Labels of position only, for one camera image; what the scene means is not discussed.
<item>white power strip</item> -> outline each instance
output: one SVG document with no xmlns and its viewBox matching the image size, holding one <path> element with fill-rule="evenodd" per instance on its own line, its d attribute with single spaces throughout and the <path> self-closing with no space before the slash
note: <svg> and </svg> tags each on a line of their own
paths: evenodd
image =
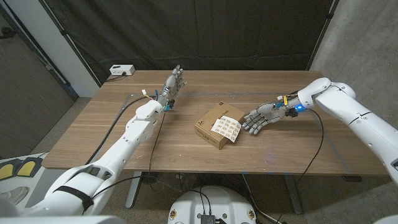
<svg viewBox="0 0 398 224">
<path fill-rule="evenodd" d="M 132 75 L 136 69 L 133 65 L 112 65 L 109 71 L 111 71 L 111 75 L 122 75 L 123 72 L 126 72 L 125 75 Z"/>
</svg>

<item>black curtain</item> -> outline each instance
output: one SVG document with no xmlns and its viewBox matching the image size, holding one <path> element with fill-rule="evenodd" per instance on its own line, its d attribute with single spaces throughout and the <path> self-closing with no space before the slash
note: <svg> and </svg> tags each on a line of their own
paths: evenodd
<svg viewBox="0 0 398 224">
<path fill-rule="evenodd" d="M 45 0 L 100 82 L 137 70 L 305 70 L 333 0 Z"/>
</svg>

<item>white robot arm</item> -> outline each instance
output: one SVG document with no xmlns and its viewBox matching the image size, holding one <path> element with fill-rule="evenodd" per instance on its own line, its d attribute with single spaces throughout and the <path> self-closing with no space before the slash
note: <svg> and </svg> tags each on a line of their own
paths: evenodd
<svg viewBox="0 0 398 224">
<path fill-rule="evenodd" d="M 178 91 L 187 84 L 182 81 L 183 70 L 177 65 L 157 99 L 151 99 L 136 110 L 124 134 L 99 160 L 69 169 L 54 182 L 43 201 L 18 211 L 18 214 L 23 217 L 99 214 L 113 187 L 93 196 L 115 183 L 136 147 L 152 135 L 157 124 L 156 116 L 173 107 Z"/>
<path fill-rule="evenodd" d="M 295 117 L 314 107 L 315 99 L 321 109 L 348 125 L 377 155 L 398 185 L 398 130 L 358 103 L 355 97 L 348 85 L 319 78 L 297 94 L 284 96 L 284 101 L 258 106 L 245 116 L 243 127 L 257 134 L 268 123 L 275 123 L 284 116 Z"/>
</svg>

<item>concrete wall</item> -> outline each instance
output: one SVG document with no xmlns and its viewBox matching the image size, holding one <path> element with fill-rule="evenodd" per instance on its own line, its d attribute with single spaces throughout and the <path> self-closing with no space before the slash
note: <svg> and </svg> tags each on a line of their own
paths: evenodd
<svg viewBox="0 0 398 224">
<path fill-rule="evenodd" d="M 99 90 L 98 85 L 39 1 L 8 0 L 6 2 L 70 82 L 76 93 L 80 97 L 93 97 Z"/>
<path fill-rule="evenodd" d="M 341 0 L 310 69 L 398 128 L 398 1 Z"/>
</svg>

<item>cardboard box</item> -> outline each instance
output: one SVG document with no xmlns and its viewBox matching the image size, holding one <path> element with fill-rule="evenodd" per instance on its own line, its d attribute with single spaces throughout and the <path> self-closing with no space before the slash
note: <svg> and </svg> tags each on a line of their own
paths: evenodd
<svg viewBox="0 0 398 224">
<path fill-rule="evenodd" d="M 228 141 L 226 137 L 211 131 L 216 120 L 222 116 L 233 118 L 241 124 L 244 121 L 244 113 L 241 110 L 221 101 L 195 123 L 195 133 L 217 149 L 222 149 Z"/>
</svg>

